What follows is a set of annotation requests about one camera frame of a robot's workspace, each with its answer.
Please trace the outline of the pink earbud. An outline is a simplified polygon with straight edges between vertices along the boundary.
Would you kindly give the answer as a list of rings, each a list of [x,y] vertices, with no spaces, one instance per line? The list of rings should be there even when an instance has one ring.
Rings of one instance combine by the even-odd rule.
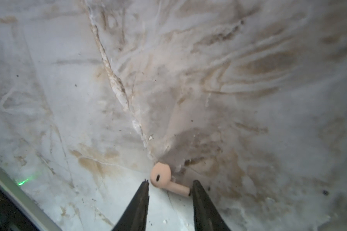
[[[172,181],[170,166],[158,162],[154,165],[150,173],[150,182],[154,187],[165,189],[175,194],[189,197],[190,188]]]

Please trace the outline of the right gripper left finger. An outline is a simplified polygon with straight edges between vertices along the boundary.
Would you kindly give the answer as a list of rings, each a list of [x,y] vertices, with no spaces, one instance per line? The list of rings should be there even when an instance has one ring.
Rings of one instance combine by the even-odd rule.
[[[112,231],[145,231],[149,203],[149,182],[143,181]]]

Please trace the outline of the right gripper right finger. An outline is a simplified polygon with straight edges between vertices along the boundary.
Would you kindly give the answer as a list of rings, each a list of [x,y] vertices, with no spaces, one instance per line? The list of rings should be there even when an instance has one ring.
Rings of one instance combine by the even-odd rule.
[[[195,231],[230,231],[199,180],[192,185]]]

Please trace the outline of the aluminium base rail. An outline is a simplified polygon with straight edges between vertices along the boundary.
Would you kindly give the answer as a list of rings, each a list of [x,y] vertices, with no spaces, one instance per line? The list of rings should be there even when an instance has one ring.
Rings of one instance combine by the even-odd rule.
[[[34,231],[61,230],[9,176],[0,169],[0,211],[20,227]]]

